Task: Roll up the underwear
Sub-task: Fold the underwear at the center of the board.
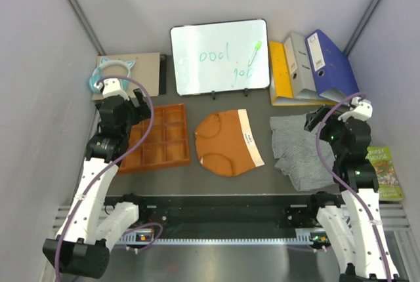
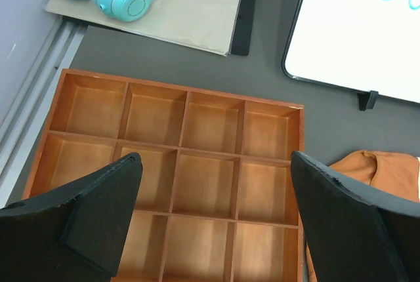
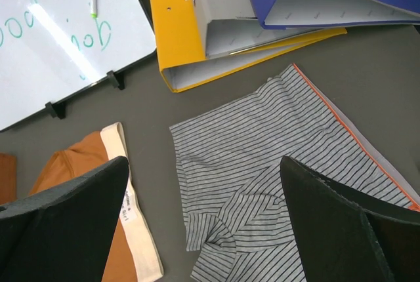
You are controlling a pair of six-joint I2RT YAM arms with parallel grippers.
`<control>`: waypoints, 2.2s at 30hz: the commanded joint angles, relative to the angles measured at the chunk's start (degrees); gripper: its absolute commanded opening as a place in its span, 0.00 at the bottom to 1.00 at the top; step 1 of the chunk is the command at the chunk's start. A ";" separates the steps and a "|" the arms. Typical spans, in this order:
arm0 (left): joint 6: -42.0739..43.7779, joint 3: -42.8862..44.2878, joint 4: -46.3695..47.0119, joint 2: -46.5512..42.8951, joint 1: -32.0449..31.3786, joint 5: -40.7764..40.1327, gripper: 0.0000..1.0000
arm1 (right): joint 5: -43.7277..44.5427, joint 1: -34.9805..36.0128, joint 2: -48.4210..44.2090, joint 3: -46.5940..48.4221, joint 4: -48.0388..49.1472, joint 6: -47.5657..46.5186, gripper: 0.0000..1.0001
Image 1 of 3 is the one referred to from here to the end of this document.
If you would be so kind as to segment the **orange underwear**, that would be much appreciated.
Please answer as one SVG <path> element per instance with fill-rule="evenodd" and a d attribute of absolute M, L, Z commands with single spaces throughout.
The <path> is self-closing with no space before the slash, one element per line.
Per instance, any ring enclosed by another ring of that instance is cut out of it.
<path fill-rule="evenodd" d="M 199 163 L 216 175 L 235 177 L 264 165 L 246 109 L 212 113 L 194 138 Z"/>

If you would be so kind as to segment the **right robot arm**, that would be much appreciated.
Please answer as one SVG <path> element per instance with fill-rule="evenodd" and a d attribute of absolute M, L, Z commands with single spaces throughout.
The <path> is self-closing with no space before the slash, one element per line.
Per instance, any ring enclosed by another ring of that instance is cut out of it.
<path fill-rule="evenodd" d="M 304 129 L 329 144 L 333 164 L 323 162 L 340 194 L 311 195 L 306 219 L 323 227 L 340 269 L 340 281 L 402 281 L 387 246 L 379 206 L 379 184 L 367 159 L 371 103 L 354 98 L 350 109 L 322 106 L 306 115 Z"/>

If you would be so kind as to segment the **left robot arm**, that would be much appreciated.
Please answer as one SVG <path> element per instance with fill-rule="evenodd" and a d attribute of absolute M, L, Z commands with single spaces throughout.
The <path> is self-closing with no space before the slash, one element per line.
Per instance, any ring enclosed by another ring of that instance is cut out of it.
<path fill-rule="evenodd" d="M 112 90 L 96 106 L 99 122 L 87 143 L 81 180 L 69 213 L 53 239 L 46 239 L 43 254 L 51 263 L 56 281 L 64 274 L 98 279 L 104 275 L 110 253 L 130 226 L 142 227 L 149 212 L 138 197 L 129 195 L 114 211 L 99 220 L 111 181 L 121 162 L 147 138 L 129 146 L 131 129 L 143 120 L 153 121 L 154 106 L 144 87 L 134 90 L 133 102 L 123 90 Z"/>

